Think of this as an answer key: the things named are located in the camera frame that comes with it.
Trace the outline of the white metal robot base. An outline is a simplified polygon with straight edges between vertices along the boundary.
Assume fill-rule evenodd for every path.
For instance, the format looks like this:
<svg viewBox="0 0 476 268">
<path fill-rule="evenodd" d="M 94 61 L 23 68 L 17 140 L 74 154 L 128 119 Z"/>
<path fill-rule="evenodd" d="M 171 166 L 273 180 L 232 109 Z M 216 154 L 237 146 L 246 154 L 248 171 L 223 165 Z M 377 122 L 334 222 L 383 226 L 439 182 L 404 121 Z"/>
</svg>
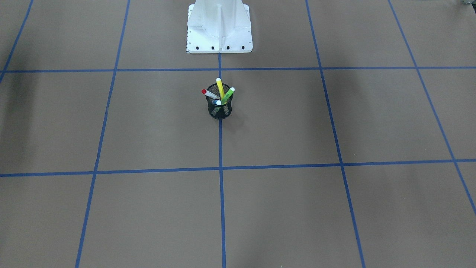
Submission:
<svg viewBox="0 0 476 268">
<path fill-rule="evenodd" d="M 196 0 L 187 15 L 187 53 L 253 51 L 250 7 L 241 0 Z"/>
</svg>

